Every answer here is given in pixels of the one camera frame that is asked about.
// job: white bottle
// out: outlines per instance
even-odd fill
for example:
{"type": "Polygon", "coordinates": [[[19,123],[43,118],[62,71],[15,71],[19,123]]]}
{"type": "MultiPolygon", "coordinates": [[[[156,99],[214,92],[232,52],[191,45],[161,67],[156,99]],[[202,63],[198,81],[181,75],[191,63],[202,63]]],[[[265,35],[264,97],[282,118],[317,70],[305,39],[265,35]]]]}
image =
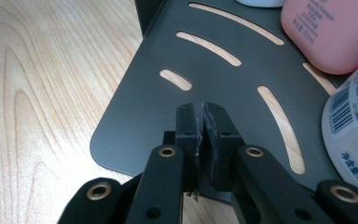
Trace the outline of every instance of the white bottle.
{"type": "Polygon", "coordinates": [[[322,131],[337,171],[345,181],[358,187],[358,69],[328,99],[322,131]]]}
{"type": "Polygon", "coordinates": [[[282,7],[284,0],[237,0],[249,7],[282,7]]]}

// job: black plastic bracket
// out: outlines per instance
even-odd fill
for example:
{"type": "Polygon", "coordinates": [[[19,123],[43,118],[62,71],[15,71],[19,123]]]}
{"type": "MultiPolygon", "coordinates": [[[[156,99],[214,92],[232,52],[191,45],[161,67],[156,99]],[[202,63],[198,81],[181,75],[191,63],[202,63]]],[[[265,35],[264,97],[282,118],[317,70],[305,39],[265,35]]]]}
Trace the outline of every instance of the black plastic bracket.
{"type": "Polygon", "coordinates": [[[101,166],[128,175],[140,174],[150,148],[175,128],[175,109],[194,102],[223,106],[247,143],[271,154],[300,184],[315,190],[339,175],[324,148],[321,120],[327,92],[303,67],[306,58],[284,33],[278,8],[246,7],[234,0],[138,1],[147,35],[92,136],[90,149],[101,166]],[[191,7],[198,3],[230,12],[279,37],[264,36],[228,18],[191,7]],[[242,61],[233,66],[199,45],[176,36],[186,32],[226,49],[242,61]],[[192,84],[182,91],[159,75],[170,69],[192,84]],[[295,174],[281,133],[257,91],[268,87],[281,104],[302,148],[307,171],[295,174]]]}

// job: barcode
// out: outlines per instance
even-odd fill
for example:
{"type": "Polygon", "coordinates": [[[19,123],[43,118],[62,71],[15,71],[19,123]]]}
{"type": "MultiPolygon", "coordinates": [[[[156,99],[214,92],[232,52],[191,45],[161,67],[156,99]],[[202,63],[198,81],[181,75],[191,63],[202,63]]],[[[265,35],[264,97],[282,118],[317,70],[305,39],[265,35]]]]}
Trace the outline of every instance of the barcode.
{"type": "Polygon", "coordinates": [[[336,134],[353,122],[351,114],[350,87],[337,93],[330,106],[330,129],[332,134],[336,134]]]}

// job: metal grommet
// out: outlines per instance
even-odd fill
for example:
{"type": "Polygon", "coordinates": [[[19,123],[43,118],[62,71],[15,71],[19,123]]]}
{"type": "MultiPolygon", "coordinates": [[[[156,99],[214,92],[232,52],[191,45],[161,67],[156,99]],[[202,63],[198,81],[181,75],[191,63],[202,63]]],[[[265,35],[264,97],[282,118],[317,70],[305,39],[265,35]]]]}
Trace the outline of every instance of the metal grommet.
{"type": "Polygon", "coordinates": [[[245,151],[249,156],[253,157],[262,157],[264,155],[264,152],[256,147],[247,147],[245,151]]]}
{"type": "Polygon", "coordinates": [[[100,182],[93,185],[87,191],[87,197],[90,200],[97,201],[109,195],[110,191],[112,191],[112,187],[107,182],[100,182]]]}
{"type": "Polygon", "coordinates": [[[164,147],[159,150],[158,154],[162,157],[171,157],[176,154],[176,151],[172,147],[164,147]]]}
{"type": "Polygon", "coordinates": [[[341,201],[358,203],[358,194],[351,189],[335,185],[330,188],[330,191],[341,201]]]}

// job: black mount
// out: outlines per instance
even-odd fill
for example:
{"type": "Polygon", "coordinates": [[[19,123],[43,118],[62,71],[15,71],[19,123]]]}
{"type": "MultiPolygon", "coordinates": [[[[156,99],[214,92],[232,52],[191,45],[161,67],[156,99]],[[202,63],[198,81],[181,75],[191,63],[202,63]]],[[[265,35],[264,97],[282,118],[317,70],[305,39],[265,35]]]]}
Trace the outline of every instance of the black mount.
{"type": "Polygon", "coordinates": [[[297,184],[268,150],[243,142],[222,106],[203,106],[202,129],[192,104],[176,114],[176,131],[164,134],[141,175],[122,186],[88,182],[59,223],[181,223],[183,193],[199,190],[232,192],[240,223],[358,223],[358,188],[339,179],[316,191],[297,184]]]}
{"type": "MultiPolygon", "coordinates": [[[[128,175],[140,174],[151,148],[175,127],[178,105],[214,102],[230,114],[239,134],[270,148],[272,155],[300,184],[316,189],[325,179],[338,178],[328,158],[321,120],[328,94],[303,67],[306,58],[284,33],[279,8],[245,7],[234,0],[135,1],[144,41],[133,58],[91,139],[94,160],[128,175]],[[279,46],[253,30],[225,17],[193,8],[198,3],[230,12],[279,37],[279,46]],[[233,66],[177,32],[202,37],[241,60],[233,66]],[[181,91],[162,78],[168,68],[192,84],[181,91]],[[257,91],[267,86],[289,118],[302,148],[307,171],[295,174],[289,165],[281,133],[257,91]]],[[[343,80],[336,80],[339,85],[343,80]]],[[[229,194],[213,196],[229,202],[229,194]]]]}

